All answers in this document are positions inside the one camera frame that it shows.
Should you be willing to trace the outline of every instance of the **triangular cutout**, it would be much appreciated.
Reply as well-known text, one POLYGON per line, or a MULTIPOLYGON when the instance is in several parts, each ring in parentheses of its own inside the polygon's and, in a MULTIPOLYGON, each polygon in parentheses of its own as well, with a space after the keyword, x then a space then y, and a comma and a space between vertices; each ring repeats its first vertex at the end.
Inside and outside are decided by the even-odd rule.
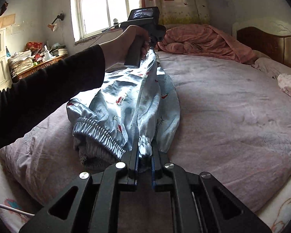
POLYGON ((213 193, 219 203, 223 218, 229 220, 241 214, 241 210, 217 187, 213 188, 213 193))
POLYGON ((72 188, 70 188, 69 191, 66 192, 64 196, 62 196, 60 200, 58 200, 58 202, 56 202, 49 209, 49 213, 62 220, 66 220, 77 192, 78 192, 77 186, 73 186, 72 188))

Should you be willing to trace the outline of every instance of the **window sill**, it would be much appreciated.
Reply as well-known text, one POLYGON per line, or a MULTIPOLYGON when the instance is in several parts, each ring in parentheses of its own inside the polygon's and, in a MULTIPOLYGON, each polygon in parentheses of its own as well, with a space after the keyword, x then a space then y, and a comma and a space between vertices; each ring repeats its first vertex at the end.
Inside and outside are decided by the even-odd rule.
MULTIPOLYGON (((112 32, 117 32, 117 31, 119 31, 119 30, 122 30, 122 29, 121 29, 121 28, 110 29, 108 32, 105 33, 105 35, 106 35, 106 34, 109 34, 109 33, 112 33, 112 32)), ((77 45, 80 45, 80 44, 84 44, 84 43, 86 43, 86 42, 88 42, 88 41, 91 41, 91 40, 94 40, 94 39, 100 37, 102 34, 104 34, 104 32, 96 33, 96 34, 93 34, 93 35, 91 35, 91 36, 89 36, 89 37, 82 38, 82 39, 76 41, 76 42, 74 43, 74 45, 77 46, 77 45)))

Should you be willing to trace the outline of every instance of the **garment sleeve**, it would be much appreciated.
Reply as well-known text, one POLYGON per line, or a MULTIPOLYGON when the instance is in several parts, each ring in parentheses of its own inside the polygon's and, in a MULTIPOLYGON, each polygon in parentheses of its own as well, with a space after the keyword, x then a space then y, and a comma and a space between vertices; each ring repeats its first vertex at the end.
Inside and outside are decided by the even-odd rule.
POLYGON ((0 148, 23 137, 79 92, 101 87, 104 75, 104 54, 95 45, 0 91, 0 148))

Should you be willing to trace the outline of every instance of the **lamp shade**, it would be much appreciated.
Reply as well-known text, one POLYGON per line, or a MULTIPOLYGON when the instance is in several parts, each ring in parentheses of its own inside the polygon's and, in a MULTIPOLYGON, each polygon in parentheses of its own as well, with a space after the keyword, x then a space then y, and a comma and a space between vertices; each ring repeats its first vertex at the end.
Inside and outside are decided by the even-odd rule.
POLYGON ((47 27, 49 27, 53 32, 53 31, 55 31, 57 29, 57 24, 56 23, 55 24, 48 24, 47 27))

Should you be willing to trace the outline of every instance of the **pink blanket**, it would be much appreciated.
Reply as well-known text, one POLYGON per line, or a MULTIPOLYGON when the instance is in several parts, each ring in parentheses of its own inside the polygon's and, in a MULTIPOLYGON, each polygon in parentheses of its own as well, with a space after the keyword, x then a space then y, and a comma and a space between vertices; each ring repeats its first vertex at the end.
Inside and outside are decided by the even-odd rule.
POLYGON ((208 56, 253 64, 257 57, 252 49, 210 25, 187 24, 167 30, 158 46, 174 54, 208 56))

